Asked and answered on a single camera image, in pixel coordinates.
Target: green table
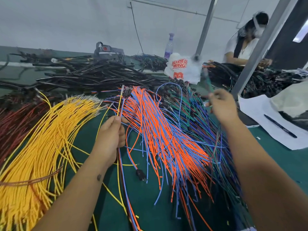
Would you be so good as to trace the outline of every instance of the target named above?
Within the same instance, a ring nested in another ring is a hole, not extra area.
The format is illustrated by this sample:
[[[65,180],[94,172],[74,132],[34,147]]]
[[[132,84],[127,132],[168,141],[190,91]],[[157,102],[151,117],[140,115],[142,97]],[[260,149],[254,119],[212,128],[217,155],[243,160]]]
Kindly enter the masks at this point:
[[[6,60],[6,53],[16,50],[12,47],[0,47],[2,54],[0,54],[0,60]],[[61,52],[56,51],[59,56],[77,56],[80,53],[73,52]],[[13,61],[18,62],[19,57],[13,57]],[[0,71],[0,77],[12,77],[21,72],[22,68],[8,66],[4,70]],[[33,69],[27,70],[22,75],[18,83],[31,84],[36,78],[43,77],[43,72],[34,72]],[[203,93],[204,88],[196,86],[197,91]],[[0,89],[0,95],[9,93],[9,90]],[[86,152],[91,152],[94,144],[96,132],[100,120],[103,114],[100,114],[96,118],[86,123],[75,139],[75,145]],[[282,144],[271,138],[263,128],[250,129],[255,137],[259,137],[259,143],[264,149],[271,155],[271,157],[289,174],[289,176],[295,180],[299,186],[308,193],[308,149],[291,151],[284,147]],[[129,139],[132,145],[137,137],[137,134],[131,134]],[[87,158],[82,152],[73,149],[72,150],[76,160],[78,162],[84,162]],[[123,162],[130,164],[125,148],[121,149],[123,156]],[[135,163],[138,163],[138,167],[146,172],[146,158],[142,157],[141,152],[133,151],[132,157]],[[135,169],[130,166],[124,167],[125,180],[127,183],[127,190],[131,205],[136,215],[139,216],[139,224],[144,231],[148,230],[189,230],[188,222],[185,215],[180,208],[179,217],[181,220],[175,219],[175,206],[170,202],[170,187],[164,184],[161,196],[154,206],[154,202],[159,193],[158,182],[156,175],[149,167],[149,180],[145,182],[139,181],[135,175]],[[66,185],[69,183],[74,173],[71,169],[67,171]],[[112,166],[106,173],[104,183],[109,187],[112,193],[119,198],[118,186],[117,186],[117,173],[116,166]],[[215,193],[215,204],[209,203],[208,198],[204,195],[202,200],[197,203],[198,209],[203,214],[204,218],[213,230],[234,230],[235,223],[232,211],[228,210],[223,192],[218,190]],[[94,211],[96,221],[98,223],[99,230],[129,230],[128,220],[124,213],[123,208],[110,196],[104,188],[102,188],[97,206]],[[198,230],[208,230],[204,223],[199,218],[198,214],[194,214],[194,219]]]

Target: black pen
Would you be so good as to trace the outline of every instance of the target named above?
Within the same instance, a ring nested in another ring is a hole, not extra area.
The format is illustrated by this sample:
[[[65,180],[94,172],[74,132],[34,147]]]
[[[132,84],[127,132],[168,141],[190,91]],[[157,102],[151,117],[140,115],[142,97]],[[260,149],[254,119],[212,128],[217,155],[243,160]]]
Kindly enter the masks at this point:
[[[287,130],[286,128],[284,128],[282,125],[280,125],[278,122],[276,122],[275,120],[273,120],[272,118],[270,118],[269,116],[265,115],[264,116],[270,120],[272,123],[276,124],[279,128],[281,128],[282,130],[284,130],[285,132],[287,132],[289,135],[291,135],[293,138],[297,138],[297,136],[295,134],[293,134],[291,131]]]

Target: white paper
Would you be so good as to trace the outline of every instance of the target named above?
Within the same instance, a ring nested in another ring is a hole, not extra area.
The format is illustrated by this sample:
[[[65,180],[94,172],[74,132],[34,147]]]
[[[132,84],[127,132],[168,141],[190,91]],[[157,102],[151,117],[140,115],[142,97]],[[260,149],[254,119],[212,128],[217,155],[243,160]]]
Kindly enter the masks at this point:
[[[270,98],[266,95],[257,96],[250,99],[239,97],[238,102],[243,113],[258,122],[275,140],[279,141],[291,150],[308,147],[308,132],[285,120],[270,103]],[[293,138],[277,125],[268,120],[265,116],[271,117],[284,128],[297,136]]]

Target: white wall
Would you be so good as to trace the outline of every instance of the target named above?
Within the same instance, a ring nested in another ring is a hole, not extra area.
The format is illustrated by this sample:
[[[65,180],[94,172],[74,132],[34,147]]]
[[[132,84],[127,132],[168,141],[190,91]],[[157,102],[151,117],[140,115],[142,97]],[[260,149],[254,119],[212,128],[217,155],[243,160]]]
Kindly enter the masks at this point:
[[[206,14],[211,0],[188,0],[186,10]],[[218,0],[203,47],[204,60],[221,61],[237,26],[258,10],[270,16],[279,0]],[[195,53],[205,16],[132,2],[144,53],[164,55],[168,33],[174,51]],[[102,41],[125,54],[141,53],[126,0],[0,0],[0,45],[93,53]]]

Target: plastic bag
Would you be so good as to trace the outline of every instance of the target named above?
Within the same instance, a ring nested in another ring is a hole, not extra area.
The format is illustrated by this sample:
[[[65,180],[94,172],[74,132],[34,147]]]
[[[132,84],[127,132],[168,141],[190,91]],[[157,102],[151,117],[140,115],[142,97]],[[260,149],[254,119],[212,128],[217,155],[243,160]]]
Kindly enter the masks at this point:
[[[181,56],[178,53],[170,55],[164,74],[170,78],[182,79],[192,84],[200,82],[202,61],[195,61],[192,57]]]

